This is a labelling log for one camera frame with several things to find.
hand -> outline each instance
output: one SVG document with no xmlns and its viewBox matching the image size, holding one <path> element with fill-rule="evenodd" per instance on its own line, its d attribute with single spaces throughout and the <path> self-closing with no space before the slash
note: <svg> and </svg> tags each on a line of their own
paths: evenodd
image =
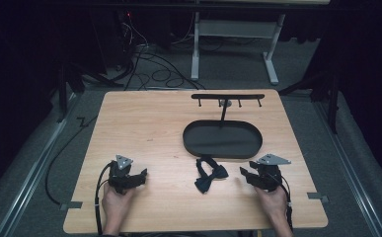
<svg viewBox="0 0 382 237">
<path fill-rule="evenodd" d="M 102 206 L 104 207 L 107 218 L 104 234 L 114 236 L 119 234 L 120 226 L 129 211 L 134 193 L 135 188 L 127 190 L 125 195 L 121 195 L 118 194 L 108 183 L 104 184 L 104 198 L 102 199 Z"/>
<path fill-rule="evenodd" d="M 261 201 L 261 207 L 272 225 L 276 237 L 292 237 L 292 231 L 286 221 L 286 193 L 282 187 L 272 192 L 266 192 L 255 187 Z"/>
</svg>

wooden table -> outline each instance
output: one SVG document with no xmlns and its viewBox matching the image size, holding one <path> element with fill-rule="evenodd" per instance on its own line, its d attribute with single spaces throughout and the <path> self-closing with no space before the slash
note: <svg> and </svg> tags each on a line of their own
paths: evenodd
<svg viewBox="0 0 382 237">
<path fill-rule="evenodd" d="M 250 159 L 220 159 L 229 177 L 214 180 L 203 195 L 195 187 L 199 177 L 197 157 L 183 145 L 183 131 L 198 119 L 220 119 L 217 101 L 191 99 L 191 94 L 265 94 L 258 101 L 233 101 L 226 119 L 243 120 L 262 133 L 264 143 Z M 102 169 L 116 154 L 133 159 L 130 175 L 148 169 L 147 182 L 137 188 L 122 232 L 255 230 L 270 228 L 253 187 L 240 174 L 243 167 L 256 173 L 249 160 L 268 153 L 292 161 L 280 166 L 288 181 L 295 228 L 324 227 L 328 219 L 318 199 L 308 199 L 316 191 L 305 160 L 289 123 L 282 102 L 274 90 L 236 91 L 152 91 L 109 92 L 93 132 L 72 201 L 83 202 L 69 209 L 64 230 L 67 233 L 96 233 L 94 192 Z M 103 223 L 105 215 L 101 210 Z"/>
</svg>

black bow tie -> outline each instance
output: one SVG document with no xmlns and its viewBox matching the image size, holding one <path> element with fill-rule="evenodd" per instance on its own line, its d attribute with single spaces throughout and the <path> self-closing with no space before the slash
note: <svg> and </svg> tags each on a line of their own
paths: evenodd
<svg viewBox="0 0 382 237">
<path fill-rule="evenodd" d="M 202 169 L 202 161 L 208 163 L 208 165 L 213 168 L 210 176 L 208 176 Z M 213 179 L 224 179 L 228 177 L 228 173 L 225 168 L 222 165 L 218 165 L 210 156 L 202 156 L 200 159 L 197 159 L 196 167 L 200 173 L 200 178 L 197 178 L 194 184 L 203 194 L 209 190 Z"/>
</svg>

white desk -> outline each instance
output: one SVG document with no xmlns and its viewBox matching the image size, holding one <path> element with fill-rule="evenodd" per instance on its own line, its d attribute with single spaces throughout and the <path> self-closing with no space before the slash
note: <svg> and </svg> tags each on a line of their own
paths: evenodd
<svg viewBox="0 0 382 237">
<path fill-rule="evenodd" d="M 216 0 L 216 2 L 238 2 L 238 3 L 269 3 L 269 4 L 309 4 L 326 5 L 330 0 Z M 238 22 L 238 21 L 216 21 L 202 20 L 199 12 L 194 16 L 194 38 L 193 54 L 191 61 L 191 79 L 199 78 L 199 37 L 238 37 L 238 38 L 262 38 L 270 39 L 270 47 L 267 52 L 262 53 L 269 81 L 272 85 L 278 84 L 276 72 L 271 58 L 279 39 L 283 26 L 285 14 L 280 14 L 276 22 Z"/>
</svg>

black oval tray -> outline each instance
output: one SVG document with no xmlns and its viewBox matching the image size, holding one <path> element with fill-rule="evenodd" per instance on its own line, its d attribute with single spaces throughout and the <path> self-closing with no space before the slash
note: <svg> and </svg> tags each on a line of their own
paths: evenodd
<svg viewBox="0 0 382 237">
<path fill-rule="evenodd" d="M 259 130 L 239 120 L 196 120 L 184 130 L 185 149 L 194 156 L 247 159 L 258 154 L 263 138 Z"/>
</svg>

